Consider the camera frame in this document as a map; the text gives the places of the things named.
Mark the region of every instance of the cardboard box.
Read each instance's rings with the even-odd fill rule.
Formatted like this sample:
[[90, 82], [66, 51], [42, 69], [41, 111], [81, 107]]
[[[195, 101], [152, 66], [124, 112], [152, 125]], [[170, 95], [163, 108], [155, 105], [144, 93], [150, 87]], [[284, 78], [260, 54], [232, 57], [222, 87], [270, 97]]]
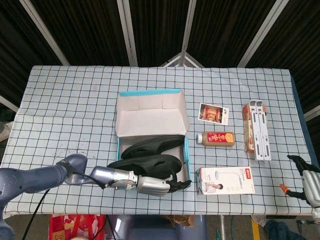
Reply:
[[[265, 105], [262, 105], [263, 111], [266, 113], [267, 108]], [[242, 117], [243, 117], [243, 141], [244, 141], [244, 151], [247, 153], [253, 153], [255, 151], [254, 144], [254, 132], [251, 121], [251, 111], [249, 103], [243, 106], [242, 109]]]
[[[128, 147], [163, 135], [186, 135], [189, 129], [186, 99], [181, 89], [120, 92], [117, 97], [115, 131], [118, 136], [117, 160]], [[164, 151], [182, 162], [177, 180], [190, 179], [189, 145]]]
[[254, 194], [255, 186], [249, 166], [201, 167], [196, 171], [198, 194]]

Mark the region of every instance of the white box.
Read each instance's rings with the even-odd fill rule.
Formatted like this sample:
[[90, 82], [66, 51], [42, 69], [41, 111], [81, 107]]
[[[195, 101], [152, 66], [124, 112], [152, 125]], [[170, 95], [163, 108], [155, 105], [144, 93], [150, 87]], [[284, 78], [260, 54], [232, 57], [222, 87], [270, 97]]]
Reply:
[[[120, 92], [116, 104], [115, 131], [118, 136], [117, 160], [128, 147], [163, 135], [186, 135], [189, 129], [186, 99], [181, 89]], [[182, 163], [177, 181], [190, 179], [189, 145], [164, 151]]]
[[254, 194], [255, 186], [249, 166], [201, 167], [196, 171], [198, 194]]

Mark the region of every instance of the table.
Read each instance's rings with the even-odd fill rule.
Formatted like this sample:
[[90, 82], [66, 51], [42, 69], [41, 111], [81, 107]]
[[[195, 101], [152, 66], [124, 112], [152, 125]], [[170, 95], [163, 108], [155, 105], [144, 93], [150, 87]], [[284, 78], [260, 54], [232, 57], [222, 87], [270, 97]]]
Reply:
[[[73, 153], [88, 157], [86, 173], [116, 160], [118, 92], [181, 88], [190, 128], [190, 172], [200, 167], [251, 166], [255, 194], [198, 195], [195, 182], [164, 197], [98, 186], [51, 189], [39, 212], [77, 214], [310, 214], [301, 200], [286, 197], [279, 185], [302, 191], [299, 172], [287, 154], [311, 161], [294, 100], [291, 75], [284, 69], [35, 66], [8, 140], [2, 167], [22, 170], [50, 166]], [[244, 152], [242, 106], [261, 99], [267, 106], [272, 161]], [[228, 126], [197, 119], [200, 103], [230, 109]], [[236, 145], [197, 144], [204, 131], [235, 132]], [[33, 213], [43, 192], [22, 194], [9, 214]]]

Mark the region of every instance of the robotic arm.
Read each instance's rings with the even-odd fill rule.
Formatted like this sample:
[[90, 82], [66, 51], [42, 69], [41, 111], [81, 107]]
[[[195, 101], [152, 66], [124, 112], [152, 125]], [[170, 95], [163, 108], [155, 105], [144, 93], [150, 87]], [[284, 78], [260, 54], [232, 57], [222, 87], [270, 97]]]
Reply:
[[102, 189], [112, 187], [129, 190], [136, 188], [139, 193], [164, 196], [187, 188], [191, 181], [177, 182], [148, 176], [137, 176], [133, 171], [96, 166], [89, 176], [84, 175], [88, 159], [81, 154], [72, 154], [54, 166], [19, 170], [0, 168], [0, 239], [13, 240], [14, 231], [3, 219], [8, 202], [22, 193], [36, 193], [60, 186], [98, 184]]
[[297, 199], [305, 200], [312, 208], [312, 217], [315, 224], [320, 223], [320, 169], [314, 165], [306, 163], [300, 156], [288, 155], [290, 160], [295, 163], [303, 185], [303, 192], [289, 190], [284, 184], [280, 187], [283, 192]]

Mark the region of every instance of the box lid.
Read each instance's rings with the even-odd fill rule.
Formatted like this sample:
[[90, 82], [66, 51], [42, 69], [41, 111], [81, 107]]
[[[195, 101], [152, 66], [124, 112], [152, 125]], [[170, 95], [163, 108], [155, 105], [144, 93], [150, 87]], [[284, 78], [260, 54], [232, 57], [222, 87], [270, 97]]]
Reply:
[[177, 88], [120, 92], [116, 111], [118, 137], [185, 135], [190, 125], [185, 95]]

